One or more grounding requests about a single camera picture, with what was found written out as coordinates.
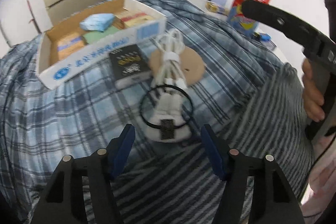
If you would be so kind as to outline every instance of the cardboard box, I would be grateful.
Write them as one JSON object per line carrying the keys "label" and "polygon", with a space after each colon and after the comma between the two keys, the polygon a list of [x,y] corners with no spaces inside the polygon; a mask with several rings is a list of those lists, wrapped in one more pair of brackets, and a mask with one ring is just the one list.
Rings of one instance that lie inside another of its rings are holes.
{"label": "cardboard box", "polygon": [[[124,10],[141,10],[153,17],[154,20],[106,36],[97,43],[87,45],[67,58],[58,62],[55,61],[52,64],[51,60],[53,60],[53,53],[57,48],[56,42],[58,40],[73,32],[78,32],[80,35],[86,33],[79,27],[82,20],[93,14],[116,14]],[[47,88],[55,89],[94,63],[107,58],[109,52],[164,33],[166,22],[167,17],[165,15],[136,0],[111,0],[87,8],[58,23],[43,34],[38,49],[36,76]]]}

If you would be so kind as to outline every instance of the green sponge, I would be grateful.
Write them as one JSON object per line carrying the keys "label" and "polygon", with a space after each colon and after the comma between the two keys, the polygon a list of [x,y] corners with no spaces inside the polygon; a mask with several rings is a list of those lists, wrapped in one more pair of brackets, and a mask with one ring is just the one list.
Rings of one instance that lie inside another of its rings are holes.
{"label": "green sponge", "polygon": [[94,44],[96,42],[98,42],[100,39],[110,35],[110,34],[115,34],[116,32],[118,32],[119,29],[111,26],[109,27],[105,32],[98,32],[98,31],[92,31],[89,33],[86,33],[85,35],[83,35],[86,39],[86,42],[88,44]]}

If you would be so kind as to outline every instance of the hand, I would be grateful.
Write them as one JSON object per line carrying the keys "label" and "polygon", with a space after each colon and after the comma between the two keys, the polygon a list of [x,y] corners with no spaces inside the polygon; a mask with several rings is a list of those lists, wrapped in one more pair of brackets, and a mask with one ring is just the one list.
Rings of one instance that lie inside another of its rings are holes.
{"label": "hand", "polygon": [[325,119],[325,113],[321,106],[324,104],[324,98],[321,92],[317,89],[313,81],[313,71],[308,59],[302,64],[304,76],[302,78],[304,90],[302,94],[305,111],[308,117],[315,122]]}

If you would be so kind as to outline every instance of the blue plaid fabric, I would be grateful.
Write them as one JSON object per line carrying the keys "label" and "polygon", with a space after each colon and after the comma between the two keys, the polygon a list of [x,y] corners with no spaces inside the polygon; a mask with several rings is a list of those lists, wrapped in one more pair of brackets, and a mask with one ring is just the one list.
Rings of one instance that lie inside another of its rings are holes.
{"label": "blue plaid fabric", "polygon": [[[247,155],[272,152],[298,195],[313,155],[302,133],[295,70],[186,0],[138,1],[164,13],[167,29],[179,29],[206,65],[203,79],[189,88],[194,138],[167,146],[145,139],[138,107],[150,81],[117,92],[105,59],[48,90],[35,75],[41,37],[19,44],[0,61],[0,190],[19,217],[30,222],[39,193],[64,155],[89,156],[127,123],[135,126],[136,140],[112,185],[125,223],[211,222],[224,184],[197,138],[206,123]],[[146,56],[156,49],[153,40],[139,46]],[[144,109],[145,115],[152,111],[149,100]],[[268,123],[262,123],[265,117]],[[88,219],[95,223],[88,195],[87,189]],[[242,219],[250,205],[251,191]]]}

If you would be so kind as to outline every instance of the round cardboard disc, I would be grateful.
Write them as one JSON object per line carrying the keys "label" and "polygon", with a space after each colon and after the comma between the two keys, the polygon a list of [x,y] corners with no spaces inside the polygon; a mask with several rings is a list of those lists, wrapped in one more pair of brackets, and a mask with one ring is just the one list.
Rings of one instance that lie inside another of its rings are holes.
{"label": "round cardboard disc", "polygon": [[[203,78],[205,66],[202,58],[193,49],[186,47],[180,54],[181,70],[184,73],[187,85],[193,85]],[[162,52],[157,49],[151,54],[149,67],[155,77],[158,73],[162,63]]]}

